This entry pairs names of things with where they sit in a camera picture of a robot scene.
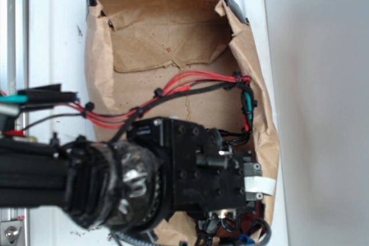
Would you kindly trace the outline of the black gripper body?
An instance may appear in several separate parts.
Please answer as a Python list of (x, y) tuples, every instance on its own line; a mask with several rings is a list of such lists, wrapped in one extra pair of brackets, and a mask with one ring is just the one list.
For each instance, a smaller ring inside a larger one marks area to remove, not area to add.
[(163, 201), (171, 211), (185, 211), (195, 219), (258, 212), (261, 199), (247, 191), (245, 178), (262, 176), (261, 166), (251, 151), (224, 149), (215, 128), (152, 118), (133, 123), (127, 138), (161, 161)]

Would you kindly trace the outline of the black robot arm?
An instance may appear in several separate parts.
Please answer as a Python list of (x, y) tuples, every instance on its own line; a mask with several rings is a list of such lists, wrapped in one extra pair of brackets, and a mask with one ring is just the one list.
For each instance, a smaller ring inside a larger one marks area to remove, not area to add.
[(177, 211), (200, 220), (251, 213), (260, 176), (252, 154), (224, 146), (218, 130), (170, 118), (135, 122), (115, 143), (1, 139), (1, 206), (58, 206), (86, 229), (136, 234)]

